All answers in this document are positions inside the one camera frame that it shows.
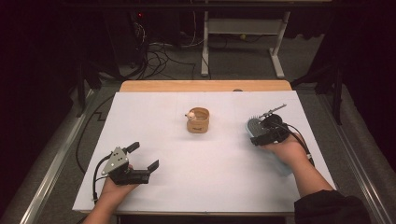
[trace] gray floor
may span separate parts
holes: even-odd
[[[275,44],[273,36],[263,37],[254,43],[243,43],[220,37],[209,39],[211,46],[209,53],[209,67],[212,79],[276,79],[275,71],[267,49]],[[286,80],[292,81],[303,76],[309,68],[320,44],[321,38],[304,40],[300,37],[285,39],[279,52]],[[162,46],[151,46],[151,50],[162,49]],[[209,79],[201,77],[201,47],[181,48],[165,47],[167,55],[182,63],[168,61],[161,74],[150,79]],[[158,65],[156,55],[148,55],[152,66]],[[121,68],[128,73],[128,66]],[[154,71],[148,68],[147,74]],[[330,95],[316,95],[314,84],[303,84],[296,88],[305,114],[318,141],[323,157],[337,188],[345,195],[355,195],[361,198],[368,208],[373,223],[392,223],[396,216],[396,175],[390,169],[385,158],[377,148],[373,137],[367,131],[364,121],[353,105],[347,88],[343,88],[342,121],[343,125],[334,124],[329,109]],[[88,167],[92,152],[104,122],[99,119],[106,117],[111,106],[111,100],[98,107],[104,100],[120,88],[118,82],[105,82],[101,90],[89,97],[90,105],[86,110],[85,119],[77,119],[77,107],[70,111],[62,126],[53,135],[46,148],[32,167],[31,172],[8,210],[1,219],[1,223],[21,223],[22,217],[28,209],[32,199],[42,183],[52,161],[60,148],[70,144],[63,164],[63,169],[50,191],[44,197],[37,216],[33,222],[23,223],[78,223],[85,215],[71,210],[76,198],[83,173],[78,169],[75,157],[78,140],[78,158],[84,168]],[[75,123],[83,121],[74,141],[68,143],[70,133],[73,133]]]

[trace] human hand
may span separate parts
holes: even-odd
[[[108,177],[106,178],[105,184],[102,189],[102,193],[99,197],[99,202],[105,201],[109,206],[116,209],[125,197],[139,185],[116,185],[113,180]]]
[[[125,197],[135,188],[135,185],[116,185],[110,177],[107,177],[102,188],[99,200],[95,207],[84,220],[84,224],[108,224],[111,215],[122,203]]]
[[[304,141],[299,134],[296,133],[296,136],[299,137],[301,141]],[[272,143],[265,146],[260,146],[260,148],[271,150],[281,161],[286,163],[291,168],[295,163],[309,161],[306,157],[304,148],[292,134],[290,134],[289,137],[281,143]]]

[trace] black cable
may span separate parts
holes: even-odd
[[[105,178],[108,178],[108,176],[99,177],[99,178],[97,178],[97,179],[95,180],[95,182],[98,182],[98,180],[100,180],[100,179],[105,179]]]
[[[139,69],[138,69],[137,71],[135,71],[134,73],[131,73],[130,75],[128,75],[128,76],[126,76],[126,77],[128,77],[128,79],[130,79],[130,77],[135,77],[135,76],[137,76],[137,75],[140,75],[140,74],[142,74],[142,73],[145,73],[147,67],[148,67],[148,62],[147,62],[147,60],[144,58],[143,61],[142,61],[141,67],[139,67]]]
[[[143,56],[143,60],[146,62],[146,68],[149,66],[148,54],[149,54],[149,51],[146,50],[146,53],[145,53],[144,56]],[[145,69],[145,71],[143,71],[143,72],[141,72],[141,73],[139,74],[139,76],[137,77],[136,80],[142,80],[142,79],[143,79],[143,76],[145,75],[145,73],[146,73],[146,69]]]
[[[171,57],[169,57],[169,55],[166,53],[166,49],[165,49],[165,44],[163,44],[163,54],[169,59],[169,61],[174,62],[174,63],[180,63],[180,64],[186,64],[186,65],[192,65],[192,70],[191,70],[191,80],[194,80],[194,70],[195,70],[195,65],[196,63],[182,63],[179,61],[176,61],[174,59],[172,59]]]
[[[155,69],[153,69],[153,68],[150,66],[150,68],[153,69],[153,72],[152,72],[150,75],[148,75],[148,76],[146,76],[146,77],[143,77],[143,79],[147,79],[147,78],[149,78],[149,77],[154,77],[154,76],[160,74],[161,71],[163,71],[163,70],[166,68],[166,63],[168,62],[168,60],[165,60],[164,58],[161,58],[161,57],[158,55],[157,52],[149,51],[149,53],[155,54],[155,55],[157,56],[156,59],[158,60],[159,64],[156,65],[156,68],[155,68]],[[160,72],[157,72],[157,70],[158,70],[161,66],[163,66],[163,65],[164,65],[163,69],[162,69]]]
[[[312,159],[311,152],[309,151],[308,146],[306,145],[303,136],[301,135],[301,133],[296,128],[294,128],[291,125],[287,124],[288,126],[290,126],[291,128],[295,129],[299,133],[299,135],[303,138],[304,142],[294,132],[292,132],[291,130],[283,127],[282,125],[274,123],[274,122],[271,122],[271,124],[274,124],[275,126],[281,128],[281,129],[287,131],[288,133],[290,133],[291,135],[293,135],[293,137],[295,137],[297,139],[297,141],[300,143],[300,145],[303,147],[303,149],[305,151],[305,154],[308,156],[308,160],[311,162],[311,164],[313,166],[315,166],[314,159]]]
[[[88,119],[87,123],[85,124],[84,128],[82,129],[82,134],[81,134],[81,136],[80,136],[79,139],[78,139],[78,143],[77,143],[77,147],[76,147],[76,154],[75,154],[75,156],[76,156],[76,162],[77,162],[78,168],[79,168],[79,170],[80,170],[83,174],[85,174],[85,170],[84,170],[84,168],[82,168],[82,165],[81,165],[81,163],[79,162],[79,159],[78,159],[79,146],[81,145],[82,137],[84,136],[85,130],[87,129],[88,124],[90,123],[90,121],[91,121],[93,115],[99,115],[99,118],[98,118],[97,121],[105,121],[105,120],[106,120],[106,119],[102,119],[102,112],[97,112],[97,110],[98,110],[102,105],[104,105],[108,100],[110,100],[110,99],[113,98],[113,97],[114,97],[114,95],[111,95],[110,97],[108,97],[107,99],[105,99],[101,104],[99,104],[99,106],[96,107],[96,109],[93,111],[93,113],[91,114],[90,118]]]
[[[107,161],[108,159],[110,159],[111,154],[113,154],[113,152],[111,152],[108,156],[105,156],[104,158],[102,158],[99,163],[96,165],[95,168],[95,172],[93,173],[93,181],[92,181],[92,197],[93,197],[93,202],[96,204],[96,202],[98,201],[98,194],[96,193],[96,175],[98,173],[99,167],[100,165],[104,162]]]
[[[171,76],[169,76],[169,75],[166,75],[166,74],[163,73],[163,72],[160,72],[160,74],[163,75],[163,76],[165,76],[165,77],[169,77],[169,78],[172,79],[172,80],[177,80],[176,78],[171,77]]]
[[[206,64],[206,66],[207,66],[207,74],[209,75],[209,80],[212,80],[212,74],[211,74],[211,72],[210,72],[209,64],[207,64],[207,62],[206,62],[204,56],[201,56],[201,58],[202,58],[202,60],[204,61],[204,63]]]

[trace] small wooden bowl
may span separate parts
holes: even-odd
[[[209,129],[209,111],[202,107],[195,107],[190,111],[192,110],[196,119],[187,121],[187,130],[190,133],[206,133]]]

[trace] cable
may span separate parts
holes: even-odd
[[[195,11],[192,12],[192,15],[194,17],[194,36],[192,38],[191,43],[188,46],[191,46],[194,43],[195,36],[196,36],[196,33],[197,33],[197,21],[196,21],[196,17],[195,17]]]
[[[201,56],[201,58],[202,58],[202,60],[204,61],[204,63],[206,64],[206,66],[207,66],[207,74],[209,75],[209,80],[212,80],[212,74],[211,74],[211,72],[210,72],[209,64],[207,64],[207,62],[206,62],[204,56]]]
[[[191,65],[192,69],[191,69],[191,79],[193,79],[193,73],[195,70],[195,65],[196,63],[183,63],[183,62],[179,62],[175,59],[172,59],[167,53],[166,53],[166,47],[168,46],[165,43],[150,43],[150,46],[159,46],[159,49],[156,50],[150,50],[148,51],[148,53],[155,55],[155,57],[149,58],[148,59],[148,67],[150,69],[152,69],[153,71],[151,72],[151,74],[147,75],[147,76],[142,76],[141,79],[147,79],[153,76],[156,76],[158,74],[162,74],[165,77],[169,77],[171,79],[176,80],[174,77],[170,77],[166,74],[163,73],[163,71],[166,68],[166,65],[168,64],[169,61],[173,62],[173,63],[179,63],[179,64],[185,64],[185,65]],[[149,64],[149,62],[151,62],[152,60],[158,60],[158,64]]]
[[[144,56],[143,56],[143,59],[144,59],[144,61],[146,62],[146,68],[149,66],[148,54],[149,54],[149,51],[146,50],[146,53],[145,53]],[[141,73],[139,74],[139,76],[137,77],[136,80],[142,80],[142,79],[143,79],[143,76],[145,75],[145,73],[146,73],[146,69],[145,69],[145,71],[143,71],[143,72],[141,72]]]
[[[99,167],[100,165],[104,162],[107,161],[108,159],[110,159],[111,154],[113,154],[113,152],[111,152],[108,156],[105,156],[104,158],[102,158],[99,163],[96,165],[95,168],[95,172],[93,173],[93,181],[92,181],[92,197],[93,197],[93,202],[96,204],[96,202],[98,201],[98,194],[96,193],[96,175],[98,173]]]
[[[88,124],[90,123],[90,121],[91,121],[93,115],[99,115],[99,118],[98,118],[97,121],[105,121],[105,120],[106,120],[106,119],[102,119],[102,112],[97,112],[97,110],[98,110],[102,105],[104,105],[108,100],[110,100],[110,99],[113,98],[113,97],[114,97],[114,95],[111,95],[110,97],[106,98],[101,104],[99,104],[99,106],[96,107],[96,109],[93,111],[93,113],[91,114],[90,118],[88,119],[87,123],[85,124],[85,126],[84,126],[84,128],[83,128],[83,130],[82,130],[82,134],[81,134],[81,136],[80,136],[79,139],[78,139],[78,144],[77,144],[77,147],[76,147],[76,154],[75,154],[75,156],[76,156],[76,162],[77,162],[78,168],[79,168],[79,170],[80,170],[83,174],[85,174],[85,170],[84,170],[84,168],[82,168],[82,165],[81,165],[81,163],[79,162],[79,159],[78,159],[79,146],[81,145],[82,137],[84,136],[85,130],[87,129]]]
[[[198,46],[198,45],[201,45],[202,43],[204,43],[204,39],[203,40],[201,40],[200,42],[198,42],[198,43],[196,43],[196,44],[193,44],[193,45],[182,45],[181,47],[182,48],[190,48],[190,47],[195,47],[195,46]]]
[[[98,182],[98,180],[105,179],[105,178],[108,178],[108,176],[99,177],[99,178],[97,178],[97,179],[95,180],[95,182]]]
[[[143,28],[143,26],[141,25],[141,24],[139,24],[139,23],[137,23],[137,22],[134,22],[134,25],[136,25],[137,26],[137,34],[136,34],[136,36],[140,36],[140,31],[143,31],[143,34],[142,34],[142,42],[140,43],[140,46],[142,46],[144,43],[145,43],[145,39],[146,39],[146,31],[145,31],[145,28]]]
[[[312,158],[311,152],[309,151],[308,146],[306,145],[303,136],[301,135],[301,133],[300,133],[296,128],[294,128],[293,126],[287,124],[288,126],[290,126],[291,128],[293,128],[294,130],[297,131],[297,133],[303,138],[304,142],[303,142],[294,132],[292,132],[291,130],[289,130],[289,129],[283,127],[282,125],[277,124],[277,123],[274,123],[274,122],[271,122],[271,124],[274,124],[275,126],[277,126],[277,127],[281,128],[281,129],[287,131],[287,132],[290,133],[293,137],[295,137],[295,138],[297,139],[297,141],[300,143],[300,145],[303,147],[303,149],[304,149],[304,151],[305,151],[305,153],[306,153],[306,156],[308,157],[308,160],[309,160],[309,161],[311,162],[311,164],[315,167],[314,159]]]

